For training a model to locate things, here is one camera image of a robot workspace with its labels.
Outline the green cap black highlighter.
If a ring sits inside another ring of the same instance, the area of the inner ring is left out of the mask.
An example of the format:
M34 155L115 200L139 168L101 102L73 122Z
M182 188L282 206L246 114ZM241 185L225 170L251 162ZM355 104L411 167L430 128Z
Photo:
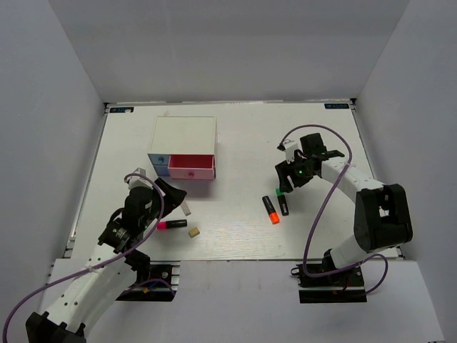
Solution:
M279 189L276 189L276 197L278 200L278 204L281 210L281 214L283 216L288 216L290 214L289 209L288 209L288 204L286 201L286 196L285 194Z

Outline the pink cap black highlighter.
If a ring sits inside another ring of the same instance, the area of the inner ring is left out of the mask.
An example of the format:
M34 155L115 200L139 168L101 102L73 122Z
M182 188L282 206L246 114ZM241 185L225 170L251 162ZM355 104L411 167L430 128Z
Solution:
M167 229L180 229L187 227L188 222L186 219L178 220L169 220L164 222L159 222L157 225L158 230L167 230Z

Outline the pink drawer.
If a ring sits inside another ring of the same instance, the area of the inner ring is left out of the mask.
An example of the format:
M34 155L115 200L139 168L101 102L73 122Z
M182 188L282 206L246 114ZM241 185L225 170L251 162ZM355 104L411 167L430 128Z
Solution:
M214 155L171 155L168 170L172 179L213 180L215 178Z

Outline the orange cap black highlighter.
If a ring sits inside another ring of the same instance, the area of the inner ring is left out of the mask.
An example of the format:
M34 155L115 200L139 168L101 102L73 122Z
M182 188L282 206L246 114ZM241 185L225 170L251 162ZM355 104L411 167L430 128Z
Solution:
M262 202L263 202L263 205L266 209L266 212L268 214L268 217L269 217L271 223L278 224L280 222L280 219L279 219L279 216L278 216L269 196L263 196Z

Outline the light blue small drawer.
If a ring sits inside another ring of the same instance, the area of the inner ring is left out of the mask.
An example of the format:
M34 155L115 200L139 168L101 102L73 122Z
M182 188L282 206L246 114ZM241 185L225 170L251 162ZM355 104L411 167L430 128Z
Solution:
M169 154L148 154L148 157L159 177L169 176Z

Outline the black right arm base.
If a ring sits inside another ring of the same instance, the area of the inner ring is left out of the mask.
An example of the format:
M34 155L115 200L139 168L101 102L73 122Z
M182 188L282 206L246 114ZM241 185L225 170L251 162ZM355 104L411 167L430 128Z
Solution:
M301 304L349 304L367 302L361 268L328 277L311 278L304 274L303 265L291 269L291 276L298 280Z

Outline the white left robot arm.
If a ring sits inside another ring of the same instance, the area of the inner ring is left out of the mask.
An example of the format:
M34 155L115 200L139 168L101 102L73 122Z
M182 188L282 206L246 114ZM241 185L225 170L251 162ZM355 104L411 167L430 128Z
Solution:
M26 320L29 342L85 342L123 292L150 279L151 259L139 246L184 203L187 193L138 172L124 180L129 194L110 216L84 268L66 277L70 284L53 304Z

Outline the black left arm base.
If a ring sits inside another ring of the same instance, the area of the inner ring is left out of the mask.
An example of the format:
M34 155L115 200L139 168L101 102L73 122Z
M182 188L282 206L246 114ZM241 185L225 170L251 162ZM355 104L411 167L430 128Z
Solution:
M139 277L116 299L118 302L172 302L178 291L180 262L152 262L149 273Z

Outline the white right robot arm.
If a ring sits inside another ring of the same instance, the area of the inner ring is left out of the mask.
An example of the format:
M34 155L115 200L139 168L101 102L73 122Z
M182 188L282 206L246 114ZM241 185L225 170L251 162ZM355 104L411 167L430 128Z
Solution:
M291 193L318 177L331 183L323 208L337 189L354 204L353 234L329 249L323 256L322 270L306 272L307 277L340 284L350 269L412 240L408 200L401 185L384 184L359 171L352 165L350 154L327 149L320 134L303 136L299 142L284 139L278 150L286 155L275 167L281 192Z

